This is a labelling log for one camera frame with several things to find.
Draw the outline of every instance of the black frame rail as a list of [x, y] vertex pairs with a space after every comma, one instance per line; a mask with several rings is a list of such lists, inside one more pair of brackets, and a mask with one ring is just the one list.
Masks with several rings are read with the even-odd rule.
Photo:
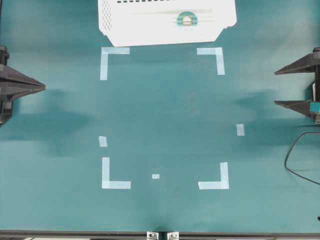
[[[165, 240], [166, 232], [159, 232], [159, 240]], [[105, 240], [146, 240], [147, 232], [118, 231], [32, 231], [0, 230], [0, 240], [25, 238], [77, 238]], [[179, 232], [178, 240], [320, 240], [319, 233], [226, 233], [226, 232]]]

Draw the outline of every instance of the white tape strip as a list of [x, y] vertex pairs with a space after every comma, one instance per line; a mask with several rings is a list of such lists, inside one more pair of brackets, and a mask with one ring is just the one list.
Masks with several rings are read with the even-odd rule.
[[312, 84], [313, 101], [316, 101], [316, 83]]
[[152, 179], [160, 179], [160, 174], [152, 174]]
[[102, 47], [101, 48], [101, 66], [100, 80], [108, 80], [108, 59], [110, 54], [130, 54], [129, 47]]
[[131, 189], [131, 181], [110, 181], [110, 158], [102, 158], [102, 188]]
[[221, 181], [199, 181], [199, 189], [200, 190], [226, 190], [229, 189], [229, 171], [228, 171], [228, 163], [221, 162], [220, 163], [220, 174]]
[[197, 48], [198, 55], [215, 55], [218, 75], [225, 75], [225, 61], [222, 47]]
[[100, 148], [107, 148], [108, 147], [106, 136], [99, 136], [99, 145], [100, 145]]
[[246, 133], [245, 133], [245, 125], [244, 124], [237, 124], [236, 125], [236, 134], [239, 137], [243, 137], [243, 136], [246, 135]]

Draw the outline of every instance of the teal label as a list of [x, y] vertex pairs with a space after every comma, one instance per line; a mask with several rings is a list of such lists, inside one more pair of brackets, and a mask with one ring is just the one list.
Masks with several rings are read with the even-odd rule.
[[178, 26], [181, 27], [196, 26], [198, 24], [198, 18], [193, 12], [185, 11], [178, 16], [176, 22]]
[[320, 102], [312, 101], [310, 103], [310, 112], [311, 113], [320, 113]]

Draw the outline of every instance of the ventilation slot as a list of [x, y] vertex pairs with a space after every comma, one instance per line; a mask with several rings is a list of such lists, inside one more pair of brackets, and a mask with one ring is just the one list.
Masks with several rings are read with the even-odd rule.
[[109, 32], [112, 28], [111, 7], [107, 0], [102, 0], [102, 22], [103, 28]]
[[176, 0], [117, 0], [118, 4], [126, 3], [147, 3], [147, 2], [167, 2], [167, 1], [176, 1]]

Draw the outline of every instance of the teal tabletop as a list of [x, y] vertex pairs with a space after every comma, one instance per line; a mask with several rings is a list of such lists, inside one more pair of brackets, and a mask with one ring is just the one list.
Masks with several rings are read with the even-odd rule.
[[[8, 65], [46, 90], [0, 128], [0, 230], [320, 232], [320, 187], [284, 168], [318, 128], [274, 104], [312, 98], [274, 72], [320, 46], [320, 1], [236, 14], [215, 42], [119, 50], [96, 0], [4, 0]], [[320, 181], [319, 155], [305, 136], [289, 164]]]

